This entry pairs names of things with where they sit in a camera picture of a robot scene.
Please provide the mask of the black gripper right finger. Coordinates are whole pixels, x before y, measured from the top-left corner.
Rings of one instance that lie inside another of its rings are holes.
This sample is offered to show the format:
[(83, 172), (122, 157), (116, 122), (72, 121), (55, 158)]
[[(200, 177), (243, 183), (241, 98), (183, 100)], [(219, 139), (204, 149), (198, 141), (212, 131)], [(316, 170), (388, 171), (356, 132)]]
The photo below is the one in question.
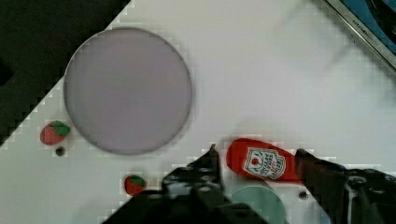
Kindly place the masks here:
[(396, 179), (376, 169), (347, 169), (299, 149), (296, 174), (332, 224), (396, 224)]

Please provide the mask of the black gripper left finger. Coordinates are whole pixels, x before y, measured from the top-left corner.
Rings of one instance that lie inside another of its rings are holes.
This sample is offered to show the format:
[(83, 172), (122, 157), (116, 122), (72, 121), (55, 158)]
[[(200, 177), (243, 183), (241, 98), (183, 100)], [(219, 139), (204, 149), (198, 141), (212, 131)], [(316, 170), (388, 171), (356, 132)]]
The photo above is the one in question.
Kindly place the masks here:
[(159, 190), (144, 190), (115, 211), (103, 224), (268, 224), (245, 203), (224, 194), (219, 153), (176, 168)]

